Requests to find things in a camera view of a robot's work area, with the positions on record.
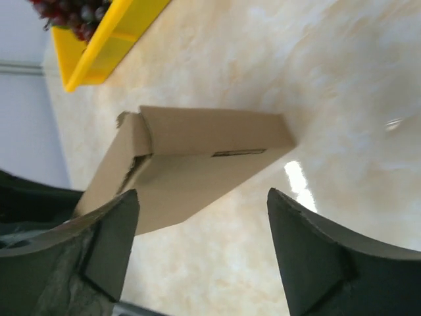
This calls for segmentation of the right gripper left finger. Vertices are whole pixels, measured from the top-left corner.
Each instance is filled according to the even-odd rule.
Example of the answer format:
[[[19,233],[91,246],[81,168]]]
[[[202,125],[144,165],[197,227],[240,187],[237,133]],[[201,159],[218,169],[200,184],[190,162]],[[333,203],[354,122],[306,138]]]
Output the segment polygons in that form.
[[[1,246],[2,315],[112,315],[139,217],[135,190]]]

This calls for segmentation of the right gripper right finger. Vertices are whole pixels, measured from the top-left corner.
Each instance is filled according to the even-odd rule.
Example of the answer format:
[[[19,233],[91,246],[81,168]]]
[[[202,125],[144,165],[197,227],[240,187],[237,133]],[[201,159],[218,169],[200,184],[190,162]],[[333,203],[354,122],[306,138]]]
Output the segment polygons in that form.
[[[290,315],[419,315],[420,252],[369,238],[272,188],[268,219]]]

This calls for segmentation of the brown cardboard box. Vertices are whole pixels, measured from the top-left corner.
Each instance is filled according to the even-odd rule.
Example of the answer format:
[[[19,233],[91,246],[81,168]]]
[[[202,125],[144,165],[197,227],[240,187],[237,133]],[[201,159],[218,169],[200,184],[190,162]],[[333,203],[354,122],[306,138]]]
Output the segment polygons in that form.
[[[186,221],[296,145],[282,115],[253,111],[142,106],[117,127],[76,212],[135,189],[138,234]]]

